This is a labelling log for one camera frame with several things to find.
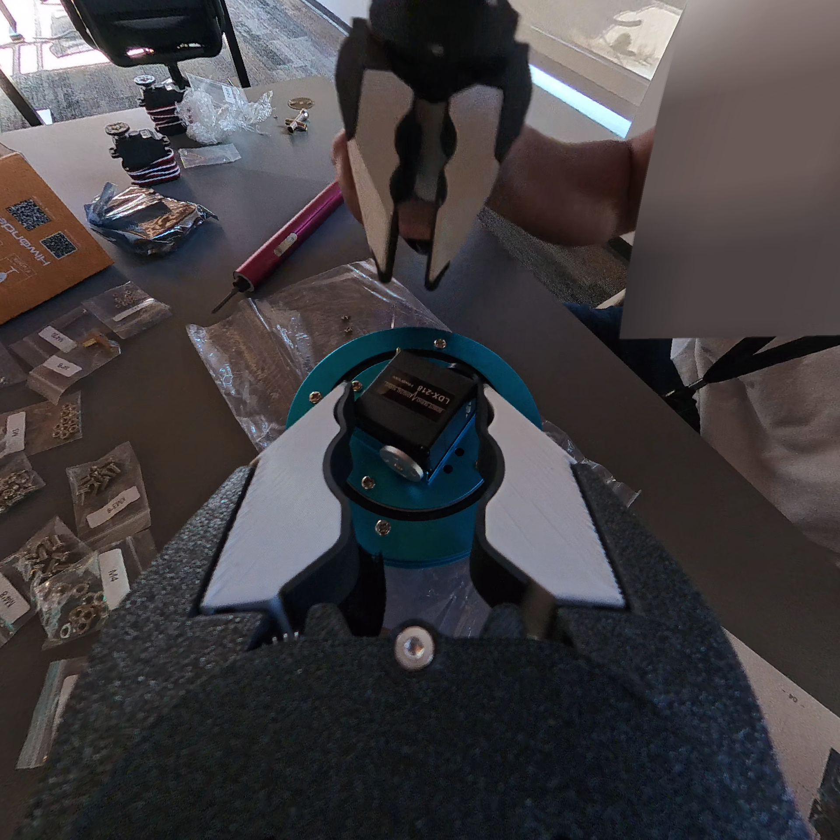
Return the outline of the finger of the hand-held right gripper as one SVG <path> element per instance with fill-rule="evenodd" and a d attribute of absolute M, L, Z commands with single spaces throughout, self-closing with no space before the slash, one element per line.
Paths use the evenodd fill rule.
<path fill-rule="evenodd" d="M 437 287 L 465 243 L 500 168 L 496 140 L 503 94 L 498 87 L 468 87 L 447 102 L 441 142 L 445 196 L 437 208 L 427 258 L 426 288 Z"/>
<path fill-rule="evenodd" d="M 355 128 L 347 132 L 348 149 L 367 243 L 384 283 L 392 279 L 396 253 L 391 188 L 400 164 L 396 135 L 413 106 L 412 89 L 389 70 L 362 69 Z"/>

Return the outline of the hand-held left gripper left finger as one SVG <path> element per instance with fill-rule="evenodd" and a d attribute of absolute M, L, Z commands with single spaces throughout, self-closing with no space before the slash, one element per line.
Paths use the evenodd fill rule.
<path fill-rule="evenodd" d="M 354 396 L 334 388 L 259 458 L 201 602 L 203 614 L 306 615 L 342 603 L 360 571 L 344 485 Z"/>

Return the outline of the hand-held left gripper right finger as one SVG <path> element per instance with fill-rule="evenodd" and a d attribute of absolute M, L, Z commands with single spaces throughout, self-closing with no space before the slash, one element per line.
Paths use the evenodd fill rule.
<path fill-rule="evenodd" d="M 532 583 L 559 606 L 624 609 L 574 462 L 491 386 L 476 405 L 479 472 L 474 585 L 490 605 Z"/>

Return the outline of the red screwdriver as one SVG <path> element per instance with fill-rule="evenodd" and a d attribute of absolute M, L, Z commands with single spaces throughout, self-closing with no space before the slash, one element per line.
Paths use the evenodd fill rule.
<path fill-rule="evenodd" d="M 237 294 L 253 292 L 261 286 L 342 202 L 340 184 L 334 181 L 236 269 L 233 289 L 212 310 L 212 314 L 219 312 Z"/>

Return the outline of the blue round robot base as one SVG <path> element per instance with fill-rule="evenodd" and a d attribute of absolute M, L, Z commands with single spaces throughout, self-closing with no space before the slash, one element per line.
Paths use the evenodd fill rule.
<path fill-rule="evenodd" d="M 287 427 L 313 408 L 312 392 L 326 394 L 342 382 L 367 388 L 397 350 L 411 351 L 440 366 L 460 363 L 477 373 L 537 428 L 542 419 L 529 389 L 500 356 L 478 342 L 439 329 L 399 328 L 372 332 L 345 343 L 315 366 L 299 387 Z M 483 482 L 476 468 L 479 440 L 475 422 L 457 421 L 458 436 L 445 446 L 435 471 L 411 482 L 388 467 L 383 442 L 353 431 L 353 467 L 344 491 L 350 501 L 361 548 L 380 554 L 386 565 L 431 568 L 469 557 L 476 505 Z"/>

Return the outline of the person's right forearm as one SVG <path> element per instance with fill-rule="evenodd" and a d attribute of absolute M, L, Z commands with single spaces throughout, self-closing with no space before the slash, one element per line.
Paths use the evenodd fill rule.
<path fill-rule="evenodd" d="M 654 137 L 564 143 L 525 127 L 487 205 L 544 242 L 604 244 L 636 229 Z"/>

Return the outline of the dark grey desk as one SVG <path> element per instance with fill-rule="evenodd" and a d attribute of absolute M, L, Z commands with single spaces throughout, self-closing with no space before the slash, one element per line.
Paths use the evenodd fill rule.
<path fill-rule="evenodd" d="M 17 770 L 35 702 L 55 665 L 32 620 L 2 646 L 2 831 L 20 838 L 765 838 L 793 825 L 777 770 L 815 751 L 823 777 L 834 730 L 800 732 L 788 750 L 767 696 L 742 667 L 749 648 L 791 678 L 770 695 L 802 713 L 810 697 L 838 722 L 837 557 L 805 538 L 646 387 L 563 303 L 512 261 L 482 224 L 436 290 L 398 248 L 395 278 L 445 330 L 418 329 L 423 361 L 455 340 L 488 349 L 524 383 L 537 428 L 479 386 L 479 442 L 443 478 L 481 461 L 490 483 L 468 525 L 474 553 L 495 552 L 491 502 L 516 467 L 549 457 L 560 490 L 583 501 L 626 607 L 485 609 L 549 628 L 493 637 L 447 633 L 406 608 L 392 630 L 353 636 L 337 606 L 303 606 L 283 640 L 270 606 L 202 614 L 247 501 L 289 513 L 300 490 L 350 458 L 350 379 L 339 361 L 323 403 L 303 418 L 326 434 L 324 467 L 305 455 L 290 490 L 258 495 L 257 447 L 235 420 L 186 327 L 207 316 L 241 258 L 333 181 L 340 119 L 333 84 L 312 95 L 308 140 L 241 144 L 243 160 L 186 174 L 176 198 L 204 223 L 163 258 L 114 246 L 115 267 L 2 327 L 22 339 L 56 325 L 95 291 L 131 279 L 172 305 L 82 379 L 83 439 L 34 458 L 46 487 L 2 514 L 2 558 L 54 515 L 72 513 L 66 468 L 130 443 L 139 457 L 160 555 L 95 644 L 48 762 Z M 785 781 L 779 781 L 783 774 Z"/>

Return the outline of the person's right hand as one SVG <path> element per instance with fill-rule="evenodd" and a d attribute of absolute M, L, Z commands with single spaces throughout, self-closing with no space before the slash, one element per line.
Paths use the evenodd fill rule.
<path fill-rule="evenodd" d="M 331 161 L 343 202 L 352 216 L 362 224 L 361 205 L 354 183 L 348 141 L 343 129 L 332 140 Z"/>

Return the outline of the crumpled clear plastic wrap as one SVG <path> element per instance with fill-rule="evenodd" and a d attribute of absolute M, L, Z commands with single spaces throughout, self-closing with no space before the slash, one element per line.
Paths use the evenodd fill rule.
<path fill-rule="evenodd" d="M 189 86 L 176 112 L 187 135 L 201 145 L 221 144 L 240 130 L 259 133 L 261 123 L 271 116 L 271 91 L 249 101 L 237 87 L 190 74 L 186 78 Z"/>

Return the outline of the large clear plastic bag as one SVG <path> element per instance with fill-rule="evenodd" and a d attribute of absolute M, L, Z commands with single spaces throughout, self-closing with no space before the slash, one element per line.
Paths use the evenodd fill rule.
<path fill-rule="evenodd" d="M 343 314 L 350 315 L 342 322 Z M 354 329 L 345 332 L 348 324 Z M 256 301 L 241 301 L 210 327 L 187 333 L 228 407 L 261 453 L 287 427 L 291 403 L 316 365 L 345 343 L 388 329 L 439 329 L 451 333 L 397 280 L 382 284 L 372 260 L 330 269 Z M 542 430 L 576 464 L 589 468 L 630 506 L 638 492 L 584 457 L 550 421 Z M 384 563 L 384 627 L 419 617 L 456 636 L 476 635 L 488 607 L 469 580 L 469 557 L 431 568 Z"/>

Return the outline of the group of small screw bags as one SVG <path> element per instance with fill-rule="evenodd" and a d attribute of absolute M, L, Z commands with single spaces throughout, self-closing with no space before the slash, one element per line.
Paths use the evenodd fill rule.
<path fill-rule="evenodd" d="M 109 443 L 111 407 L 83 386 L 128 381 L 120 340 L 172 314 L 132 282 L 50 317 L 13 343 L 24 394 L 2 399 L 2 736 L 25 732 L 44 664 L 102 630 L 128 594 L 123 544 L 152 540 L 130 442 Z"/>

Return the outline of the dark foil bag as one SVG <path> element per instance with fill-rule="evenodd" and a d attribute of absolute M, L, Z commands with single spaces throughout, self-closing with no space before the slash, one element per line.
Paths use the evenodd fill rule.
<path fill-rule="evenodd" d="M 84 206 L 92 230 L 142 256 L 162 256 L 178 248 L 197 226 L 217 216 L 206 207 L 163 196 L 148 187 L 120 191 L 107 183 Z"/>

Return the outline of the white shirt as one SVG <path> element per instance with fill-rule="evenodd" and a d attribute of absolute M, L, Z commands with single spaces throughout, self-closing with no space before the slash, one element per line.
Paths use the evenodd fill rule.
<path fill-rule="evenodd" d="M 838 565 L 838 337 L 674 340 L 694 340 L 701 436 Z"/>

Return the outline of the black office chair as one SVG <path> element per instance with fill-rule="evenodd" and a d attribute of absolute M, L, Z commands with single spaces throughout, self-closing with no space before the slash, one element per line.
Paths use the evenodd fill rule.
<path fill-rule="evenodd" d="M 119 67 L 163 65 L 180 87 L 184 60 L 216 57 L 227 40 L 238 80 L 250 86 L 225 1 L 63 1 L 81 37 Z"/>

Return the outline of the printed instruction manual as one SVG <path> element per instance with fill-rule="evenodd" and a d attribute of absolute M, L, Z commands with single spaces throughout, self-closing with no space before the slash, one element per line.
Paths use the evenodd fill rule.
<path fill-rule="evenodd" d="M 769 728 L 780 769 L 813 838 L 839 838 L 839 719 L 735 636 L 728 639 Z"/>

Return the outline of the orange cardboard box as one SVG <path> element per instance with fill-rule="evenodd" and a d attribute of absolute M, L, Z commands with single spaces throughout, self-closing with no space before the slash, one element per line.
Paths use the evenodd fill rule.
<path fill-rule="evenodd" d="M 1 147 L 1 323 L 112 265 L 21 153 Z"/>

